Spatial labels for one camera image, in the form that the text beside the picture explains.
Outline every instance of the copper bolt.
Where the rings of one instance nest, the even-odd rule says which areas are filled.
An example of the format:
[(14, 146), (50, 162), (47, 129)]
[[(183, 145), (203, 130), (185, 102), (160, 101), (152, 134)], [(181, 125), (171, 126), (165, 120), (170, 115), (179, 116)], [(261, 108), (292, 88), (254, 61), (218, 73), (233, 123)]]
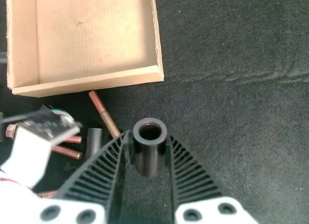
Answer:
[(95, 91), (90, 91), (89, 96), (95, 105), (97, 111), (99, 112), (103, 122), (105, 123), (107, 129), (109, 130), (110, 134), (113, 138), (116, 138), (120, 135), (120, 131), (118, 130), (115, 122), (111, 118), (110, 114), (107, 112), (106, 108), (102, 104), (101, 100), (99, 99), (98, 95)]
[(16, 133), (16, 124), (9, 124), (5, 131), (5, 136), (14, 139)]
[[(8, 127), (6, 128), (5, 135), (8, 138), (14, 139), (15, 134), (16, 134), (16, 124), (9, 124)], [(66, 143), (81, 143), (82, 142), (82, 137), (81, 136), (71, 136), (64, 140)]]
[(82, 158), (82, 153), (80, 151), (69, 149), (63, 146), (54, 146), (52, 148), (52, 151), (61, 155), (65, 155), (69, 158), (73, 158), (75, 160), (79, 160), (80, 158)]
[(82, 142), (82, 137), (81, 136), (71, 136), (67, 138), (65, 143), (81, 143)]
[(50, 197), (55, 196), (56, 193), (57, 193), (57, 190), (53, 190), (53, 191), (38, 193), (37, 195), (41, 198), (50, 198)]

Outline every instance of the screw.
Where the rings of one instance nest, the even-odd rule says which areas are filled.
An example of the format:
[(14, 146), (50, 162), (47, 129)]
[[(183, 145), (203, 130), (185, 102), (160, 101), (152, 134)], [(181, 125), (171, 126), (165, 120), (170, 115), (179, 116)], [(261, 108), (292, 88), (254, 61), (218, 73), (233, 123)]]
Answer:
[[(16, 134), (17, 125), (16, 124), (9, 124), (6, 128), (5, 135), (8, 138), (14, 139)], [(63, 146), (53, 146), (52, 151), (61, 155), (65, 155), (67, 157), (79, 160), (82, 158), (82, 153), (73, 149), (69, 149)]]
[(57, 190), (53, 190), (53, 191), (38, 193), (37, 195), (41, 198), (50, 198), (50, 197), (55, 196), (56, 193), (57, 193)]
[(75, 160), (82, 158), (82, 153), (80, 151), (69, 149), (63, 146), (53, 146), (52, 151), (61, 155), (65, 155), (69, 158), (73, 158)]
[(107, 112), (106, 108), (102, 104), (101, 100), (99, 99), (98, 95), (95, 91), (90, 91), (89, 96), (95, 105), (97, 111), (99, 112), (103, 122), (105, 123), (107, 129), (109, 130), (110, 134), (113, 138), (116, 138), (120, 135), (120, 131), (118, 130), (115, 122), (111, 118), (110, 114)]
[(82, 142), (82, 137), (81, 136), (71, 136), (67, 138), (65, 143), (81, 143)]

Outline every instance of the black cylinder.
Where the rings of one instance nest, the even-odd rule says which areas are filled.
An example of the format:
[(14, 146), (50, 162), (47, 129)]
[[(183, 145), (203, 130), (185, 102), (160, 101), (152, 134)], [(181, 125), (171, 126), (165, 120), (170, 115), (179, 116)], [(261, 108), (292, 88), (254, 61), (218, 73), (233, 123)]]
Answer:
[(135, 168), (142, 176), (159, 174), (165, 164), (167, 129), (158, 119), (139, 120), (133, 128)]
[(102, 129), (89, 128), (87, 133), (86, 159), (89, 159), (102, 147)]

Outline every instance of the dark gray carpet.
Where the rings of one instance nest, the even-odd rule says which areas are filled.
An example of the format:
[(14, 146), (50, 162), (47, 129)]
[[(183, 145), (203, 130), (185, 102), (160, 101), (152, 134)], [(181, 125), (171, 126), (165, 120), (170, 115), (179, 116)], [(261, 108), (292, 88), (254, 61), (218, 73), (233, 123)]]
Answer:
[[(126, 130), (147, 116), (161, 119), (257, 221), (309, 223), (309, 0), (157, 0), (157, 10), (165, 81), (100, 91), (115, 122)], [(101, 125), (87, 92), (13, 97), (5, 67), (0, 74), (7, 115), (46, 102), (86, 127)], [(10, 146), (1, 144), (1, 162)], [(35, 190), (57, 189), (80, 164), (52, 155)], [(128, 174), (122, 223), (169, 223), (168, 172), (151, 180)]]

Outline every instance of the cardboard box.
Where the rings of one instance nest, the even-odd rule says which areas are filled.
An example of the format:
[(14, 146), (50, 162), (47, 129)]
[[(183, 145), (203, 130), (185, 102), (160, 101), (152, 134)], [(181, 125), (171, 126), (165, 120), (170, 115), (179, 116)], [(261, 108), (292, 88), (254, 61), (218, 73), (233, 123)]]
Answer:
[(13, 94), (164, 79), (155, 0), (7, 0), (7, 26)]

